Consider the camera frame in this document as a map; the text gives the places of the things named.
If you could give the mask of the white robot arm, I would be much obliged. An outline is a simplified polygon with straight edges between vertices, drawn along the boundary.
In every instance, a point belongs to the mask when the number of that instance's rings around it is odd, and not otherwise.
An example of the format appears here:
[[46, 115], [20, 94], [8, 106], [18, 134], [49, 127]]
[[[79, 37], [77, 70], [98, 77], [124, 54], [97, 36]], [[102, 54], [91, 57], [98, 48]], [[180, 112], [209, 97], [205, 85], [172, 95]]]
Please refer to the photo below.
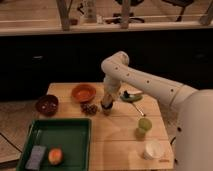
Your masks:
[[145, 92], [179, 113], [175, 171], [213, 171], [213, 89], [198, 90], [183, 83], [129, 67], [129, 56], [119, 51], [101, 63], [103, 106], [113, 102], [122, 82]]

